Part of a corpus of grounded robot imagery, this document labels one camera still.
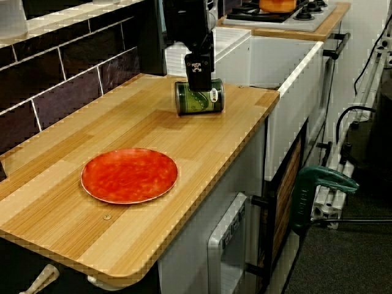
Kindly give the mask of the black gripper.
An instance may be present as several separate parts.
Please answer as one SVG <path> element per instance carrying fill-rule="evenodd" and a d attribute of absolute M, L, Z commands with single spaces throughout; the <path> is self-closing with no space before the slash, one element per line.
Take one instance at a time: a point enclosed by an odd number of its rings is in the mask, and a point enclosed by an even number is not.
<path fill-rule="evenodd" d="M 191 91 L 209 91 L 211 89 L 211 68 L 214 56 L 211 52 L 191 52 L 185 55 L 187 80 Z"/>

